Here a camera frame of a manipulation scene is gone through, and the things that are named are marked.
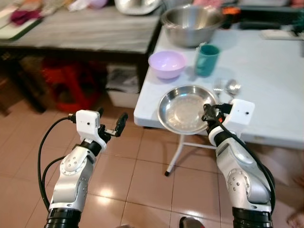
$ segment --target pink towel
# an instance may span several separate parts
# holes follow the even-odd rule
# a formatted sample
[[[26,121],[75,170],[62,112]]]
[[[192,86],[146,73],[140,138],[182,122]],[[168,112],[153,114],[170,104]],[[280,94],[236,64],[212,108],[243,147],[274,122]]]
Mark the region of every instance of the pink towel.
[[[219,8],[222,5],[222,0],[194,0],[193,5],[213,6]]]
[[[33,11],[16,10],[10,16],[10,20],[16,25],[23,25],[25,22],[27,22],[30,19],[42,18],[40,12],[41,12],[40,10],[33,10]]]

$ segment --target person's foot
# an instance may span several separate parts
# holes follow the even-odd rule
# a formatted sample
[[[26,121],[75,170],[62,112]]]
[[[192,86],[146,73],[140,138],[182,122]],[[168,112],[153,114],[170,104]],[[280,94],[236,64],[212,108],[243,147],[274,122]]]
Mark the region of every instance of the person's foot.
[[[291,228],[304,228],[304,211],[293,214],[288,220],[287,224]]]

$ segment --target red cloth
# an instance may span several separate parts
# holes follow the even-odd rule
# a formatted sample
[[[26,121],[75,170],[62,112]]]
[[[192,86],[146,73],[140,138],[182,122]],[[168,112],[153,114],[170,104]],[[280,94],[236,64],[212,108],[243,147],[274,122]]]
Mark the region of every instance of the red cloth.
[[[41,12],[40,10],[33,10],[33,11],[16,10],[11,14],[10,21],[16,25],[23,25],[25,22],[27,22],[30,19],[42,18],[40,12]]]

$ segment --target green mug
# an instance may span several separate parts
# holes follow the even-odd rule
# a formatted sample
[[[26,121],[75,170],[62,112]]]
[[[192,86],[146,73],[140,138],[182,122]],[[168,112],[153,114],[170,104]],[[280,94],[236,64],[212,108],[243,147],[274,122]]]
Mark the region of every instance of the green mug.
[[[195,73],[208,77],[214,70],[218,60],[220,50],[214,45],[202,44],[197,48],[197,59],[195,63]]]

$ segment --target metal bowl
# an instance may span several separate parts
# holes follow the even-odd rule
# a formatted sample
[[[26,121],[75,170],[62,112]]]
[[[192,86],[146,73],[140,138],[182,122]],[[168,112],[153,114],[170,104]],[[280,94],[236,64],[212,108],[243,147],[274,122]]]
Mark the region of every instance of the metal bowl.
[[[207,128],[201,120],[204,104],[215,105],[216,97],[197,85],[184,85],[168,92],[158,109],[158,119],[169,131],[177,134],[197,134]]]
[[[161,16],[168,39],[183,47],[197,47],[209,42],[223,21],[222,12],[211,6],[179,6]]]
[[[161,4],[161,0],[115,0],[115,6],[123,14],[145,15]]]

